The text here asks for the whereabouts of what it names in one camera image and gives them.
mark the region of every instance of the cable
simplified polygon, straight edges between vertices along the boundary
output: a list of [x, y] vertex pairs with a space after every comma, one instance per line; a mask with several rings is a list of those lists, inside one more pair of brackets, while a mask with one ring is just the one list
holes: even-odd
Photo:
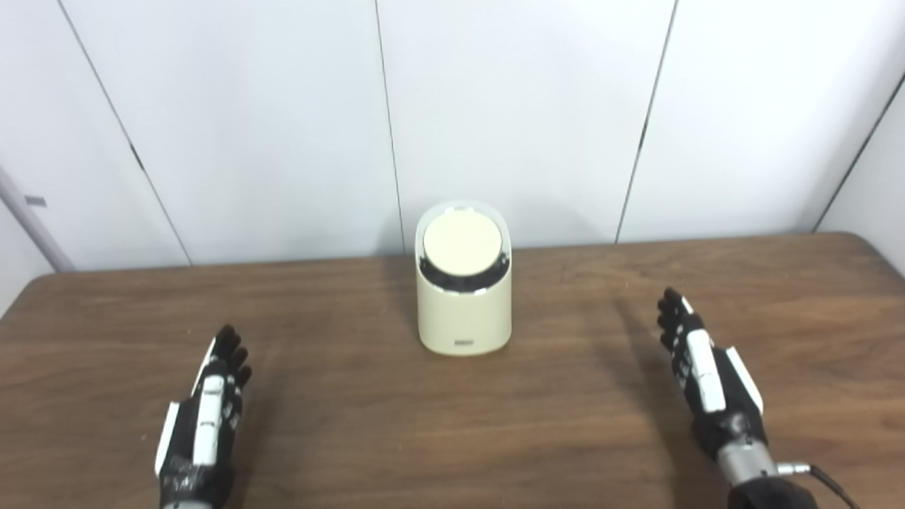
[[833, 493], [839, 495], [839, 498], [842, 498], [849, 507], [851, 507], [852, 509], [861, 509], [861, 507], [856, 504], [847, 493], [845, 493], [845, 490], [843, 490], [843, 488], [839, 486], [839, 483], [835, 482], [833, 478], [830, 477], [826, 472], [821, 470], [820, 467], [818, 467], [817, 465], [811, 465], [809, 474], [816, 477], [817, 480], [819, 480], [821, 483], [824, 483], [826, 487], [830, 488]]

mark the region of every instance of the silver cylinder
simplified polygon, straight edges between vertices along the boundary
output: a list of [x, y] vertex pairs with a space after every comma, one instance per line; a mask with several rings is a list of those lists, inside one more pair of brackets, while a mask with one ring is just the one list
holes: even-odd
[[758, 477], [779, 475], [767, 446], [757, 440], [738, 439], [729, 442], [717, 453], [717, 464], [732, 486], [742, 485]]

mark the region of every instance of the robotic hand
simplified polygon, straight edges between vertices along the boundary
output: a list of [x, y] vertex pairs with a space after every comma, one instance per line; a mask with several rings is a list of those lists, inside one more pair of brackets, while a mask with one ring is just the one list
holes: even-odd
[[211, 341], [191, 396], [170, 403], [154, 470], [163, 509], [222, 509], [233, 490], [235, 430], [242, 389], [252, 376], [248, 351], [226, 325]]
[[763, 399], [735, 348], [714, 346], [684, 297], [667, 288], [658, 302], [660, 342], [693, 415], [692, 433], [729, 481], [729, 509], [818, 509], [810, 492], [782, 475], [814, 475], [857, 505], [816, 466], [776, 464], [767, 451]]

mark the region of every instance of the container lid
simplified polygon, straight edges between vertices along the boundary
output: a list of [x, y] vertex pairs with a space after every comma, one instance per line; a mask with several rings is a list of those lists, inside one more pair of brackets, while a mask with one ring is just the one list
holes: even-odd
[[424, 231], [424, 254], [449, 275], [479, 274], [500, 257], [503, 239], [497, 225], [471, 209], [450, 210]]

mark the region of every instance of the wooden table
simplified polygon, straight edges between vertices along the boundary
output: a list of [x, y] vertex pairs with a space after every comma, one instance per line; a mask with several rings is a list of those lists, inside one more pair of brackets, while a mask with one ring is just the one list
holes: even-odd
[[0, 506], [157, 507], [166, 404], [230, 322], [255, 369], [231, 507], [720, 509], [657, 341], [670, 284], [738, 346], [777, 459], [864, 509], [905, 504], [905, 282], [860, 239], [514, 263], [512, 340], [469, 359], [419, 343], [409, 257], [41, 278], [0, 322]]

